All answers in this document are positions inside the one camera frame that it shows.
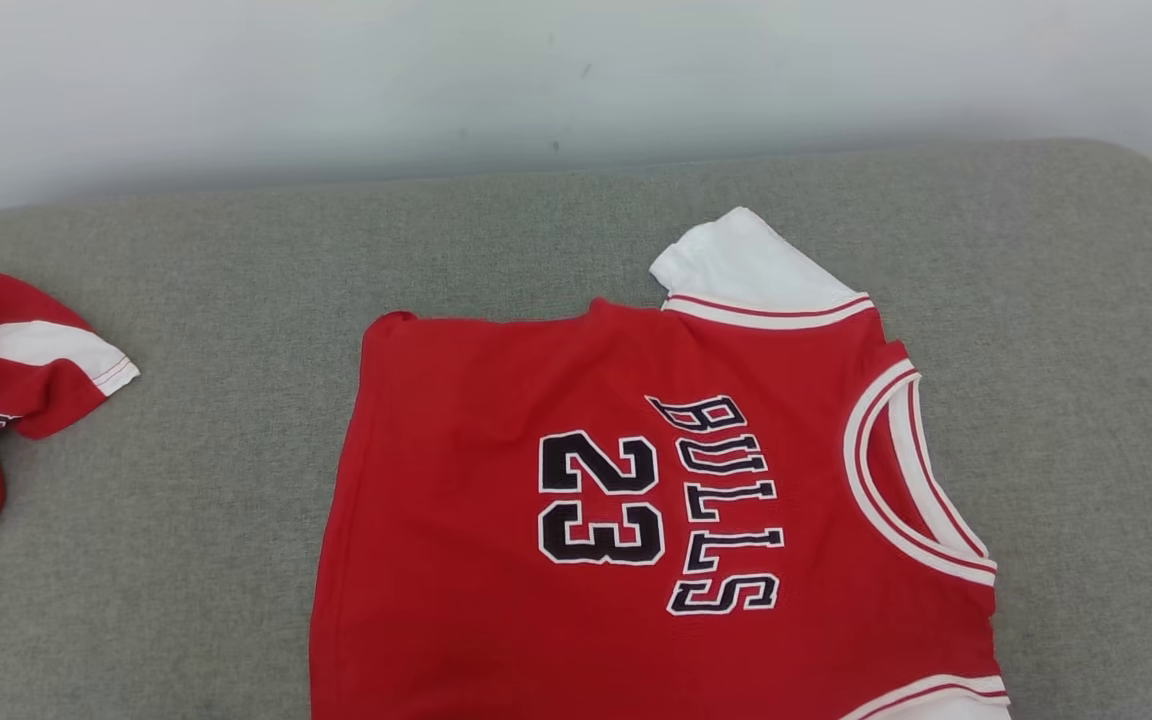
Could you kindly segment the red Bulls 23 jersey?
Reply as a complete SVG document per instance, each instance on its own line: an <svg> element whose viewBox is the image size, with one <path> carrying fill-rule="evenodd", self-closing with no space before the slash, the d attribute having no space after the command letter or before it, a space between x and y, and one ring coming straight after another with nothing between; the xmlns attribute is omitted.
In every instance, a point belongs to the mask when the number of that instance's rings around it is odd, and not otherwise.
<svg viewBox="0 0 1152 720"><path fill-rule="evenodd" d="M1011 720L996 562L867 293L748 209L662 306L380 316L310 623L312 720Z"/></svg>

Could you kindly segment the grey fabric sofa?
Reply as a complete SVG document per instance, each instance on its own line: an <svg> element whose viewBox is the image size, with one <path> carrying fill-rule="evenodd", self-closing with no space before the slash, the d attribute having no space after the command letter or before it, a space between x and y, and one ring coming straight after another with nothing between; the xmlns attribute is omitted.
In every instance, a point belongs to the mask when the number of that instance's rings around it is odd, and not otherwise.
<svg viewBox="0 0 1152 720"><path fill-rule="evenodd" d="M910 348L1014 720L1152 720L1152 161L1097 141L1 210L0 272L141 377L0 435L0 720L306 720L370 320L657 305L657 253L736 206Z"/></svg>

